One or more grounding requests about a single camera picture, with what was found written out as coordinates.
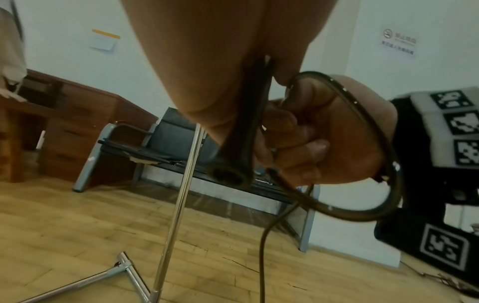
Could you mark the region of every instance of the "wooden floor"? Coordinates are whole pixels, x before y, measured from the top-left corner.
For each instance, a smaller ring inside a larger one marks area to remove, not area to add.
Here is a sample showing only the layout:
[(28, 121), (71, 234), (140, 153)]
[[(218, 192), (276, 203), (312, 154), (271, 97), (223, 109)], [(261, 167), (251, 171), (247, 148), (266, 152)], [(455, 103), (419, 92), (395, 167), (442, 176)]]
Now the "wooden floor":
[[(153, 283), (171, 203), (122, 189), (76, 194), (72, 184), (34, 178), (0, 183), (0, 303), (14, 303), (111, 267), (126, 251)], [(257, 303), (262, 228), (185, 209), (162, 302)], [(283, 233), (266, 249), (268, 303), (458, 302), (450, 289), (407, 268), (386, 269), (297, 250)], [(137, 303), (126, 275), (56, 303)]]

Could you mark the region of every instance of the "chrome metal stand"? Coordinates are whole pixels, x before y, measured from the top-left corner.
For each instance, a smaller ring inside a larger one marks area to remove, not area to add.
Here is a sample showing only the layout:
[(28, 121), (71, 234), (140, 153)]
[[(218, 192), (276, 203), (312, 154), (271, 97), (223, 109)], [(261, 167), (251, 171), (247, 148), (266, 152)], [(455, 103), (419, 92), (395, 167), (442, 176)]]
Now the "chrome metal stand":
[(196, 125), (195, 136), (193, 137), (193, 142), (191, 145), (190, 155), (186, 163), (185, 173), (181, 180), (180, 192), (178, 193), (178, 198), (176, 200), (175, 212), (170, 225), (170, 231), (165, 243), (165, 248), (161, 255), (161, 261), (158, 266), (158, 271), (156, 273), (155, 284), (153, 289), (150, 292), (148, 287), (145, 285), (140, 275), (136, 271), (133, 262), (128, 258), (126, 253), (122, 252), (118, 255), (118, 262), (115, 266), (107, 271), (101, 272), (94, 276), (82, 279), (77, 282), (65, 285), (58, 289), (49, 291), (47, 293), (41, 294), (39, 296), (24, 300), (20, 303), (37, 303), (44, 300), (53, 298), (55, 296), (64, 294), (66, 292), (78, 290), (80, 288), (91, 285), (95, 282), (105, 280), (111, 277), (114, 277), (121, 273), (127, 273), (130, 277), (131, 282), (133, 283), (136, 291), (141, 297), (141, 300), (145, 303), (158, 303), (161, 297), (161, 291), (163, 289), (163, 283), (165, 282), (166, 272), (168, 270), (168, 265), (171, 259), (171, 253), (173, 252), (173, 246), (175, 244), (176, 235), (178, 228), (180, 226), (181, 218), (183, 216), (183, 210), (185, 208), (186, 197), (188, 196), (188, 191), (190, 189), (191, 179), (193, 177), (193, 172), (195, 170), (196, 160), (200, 153), (200, 148), (205, 134), (204, 129), (201, 128), (199, 124)]

